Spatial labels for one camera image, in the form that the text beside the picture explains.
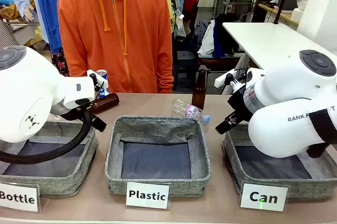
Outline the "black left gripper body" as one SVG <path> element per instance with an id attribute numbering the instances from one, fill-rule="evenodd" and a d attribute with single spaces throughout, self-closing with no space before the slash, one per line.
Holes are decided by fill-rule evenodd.
<path id="1" fill-rule="evenodd" d="M 74 109 L 68 109 L 63 104 L 58 103 L 52 106 L 52 114 L 59 115 L 68 121 L 92 122 L 93 116 L 88 110 L 89 106 L 90 104 L 83 104 Z"/>

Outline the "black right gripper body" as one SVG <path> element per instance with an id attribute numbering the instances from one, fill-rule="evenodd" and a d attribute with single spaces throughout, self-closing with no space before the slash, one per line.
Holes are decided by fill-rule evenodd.
<path id="1" fill-rule="evenodd" d="M 244 103 L 244 92 L 246 88 L 243 86 L 231 95 L 228 104 L 233 108 L 233 112 L 226 117 L 228 123 L 240 123 L 242 121 L 249 122 L 253 113 L 249 111 Z"/>

